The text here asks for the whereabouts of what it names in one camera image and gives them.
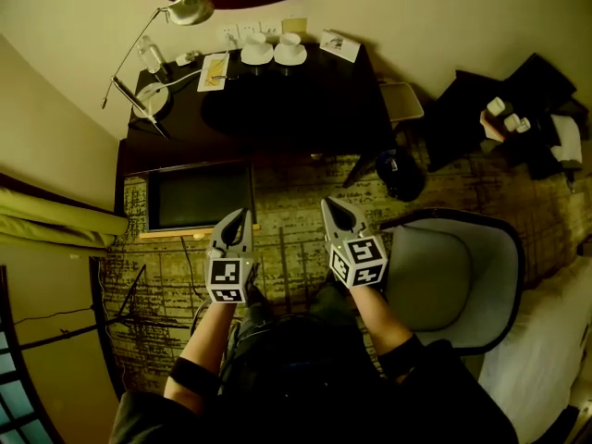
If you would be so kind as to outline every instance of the patterned carpet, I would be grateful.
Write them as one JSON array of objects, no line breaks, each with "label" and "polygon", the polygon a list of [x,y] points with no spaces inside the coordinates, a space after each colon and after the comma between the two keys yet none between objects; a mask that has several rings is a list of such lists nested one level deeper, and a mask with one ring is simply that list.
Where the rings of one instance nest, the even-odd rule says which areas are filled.
[{"label": "patterned carpet", "polygon": [[[401,135],[426,171],[422,143]],[[254,169],[255,208],[261,230],[254,234],[259,255],[259,289],[278,314],[305,310],[327,272],[320,211],[323,197],[332,195],[359,204],[376,227],[382,221],[426,207],[448,207],[506,220],[519,232],[526,253],[527,284],[571,263],[575,246],[592,231],[592,178],[575,182],[571,193],[563,175],[533,181],[526,166],[509,169],[494,154],[472,154],[429,174],[425,189],[413,203],[387,195],[374,170],[349,189],[341,184],[355,156],[314,161],[302,157],[285,163],[261,164]],[[134,299],[134,312],[149,324],[109,328],[113,352],[127,389],[159,391],[175,358],[189,338],[186,328],[207,297],[204,250],[208,239],[184,238],[197,293],[191,293],[191,272],[180,238],[138,240],[146,229],[146,185],[126,179],[127,235],[117,239],[102,263],[105,309],[114,317],[143,265]],[[242,317],[239,307],[236,320]],[[373,353],[367,334],[368,350]]]}]

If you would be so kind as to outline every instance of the small table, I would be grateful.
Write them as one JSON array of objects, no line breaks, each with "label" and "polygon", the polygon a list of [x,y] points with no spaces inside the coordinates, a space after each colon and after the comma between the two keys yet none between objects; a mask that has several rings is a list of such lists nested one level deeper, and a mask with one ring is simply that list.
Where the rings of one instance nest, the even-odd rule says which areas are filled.
[{"label": "small table", "polygon": [[[120,173],[285,154],[377,154],[394,143],[389,115],[362,46],[355,63],[307,44],[306,62],[286,68],[241,62],[231,51],[226,88],[197,92],[199,74],[171,86],[159,117],[166,140],[145,120],[129,124]],[[200,68],[171,64],[171,80]],[[138,88],[154,82],[142,71]]]}]

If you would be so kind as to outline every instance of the curtain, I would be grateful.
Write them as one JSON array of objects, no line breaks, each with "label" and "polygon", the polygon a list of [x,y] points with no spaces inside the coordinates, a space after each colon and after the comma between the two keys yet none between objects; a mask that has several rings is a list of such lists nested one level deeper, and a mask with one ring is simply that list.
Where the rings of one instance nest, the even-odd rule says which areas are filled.
[{"label": "curtain", "polygon": [[0,242],[105,256],[128,219],[0,187]]}]

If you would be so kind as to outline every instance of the white towel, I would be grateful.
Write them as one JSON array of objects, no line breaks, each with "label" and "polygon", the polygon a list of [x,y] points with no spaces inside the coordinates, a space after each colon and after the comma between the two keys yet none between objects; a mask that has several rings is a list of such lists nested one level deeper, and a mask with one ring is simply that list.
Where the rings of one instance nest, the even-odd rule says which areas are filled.
[{"label": "white towel", "polygon": [[580,130],[571,117],[552,115],[555,130],[559,136],[561,146],[553,146],[551,152],[557,161],[577,161],[582,163],[582,142]]}]

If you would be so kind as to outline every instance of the lamp base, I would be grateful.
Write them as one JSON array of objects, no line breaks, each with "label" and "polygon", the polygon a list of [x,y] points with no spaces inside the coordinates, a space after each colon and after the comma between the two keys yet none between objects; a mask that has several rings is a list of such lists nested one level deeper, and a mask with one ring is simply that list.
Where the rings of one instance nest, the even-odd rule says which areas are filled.
[{"label": "lamp base", "polygon": [[133,107],[133,113],[139,118],[148,118],[155,116],[160,112],[168,102],[170,92],[167,87],[161,82],[153,82],[148,84],[141,91],[138,92],[136,98],[146,107],[144,114],[138,107]]}]

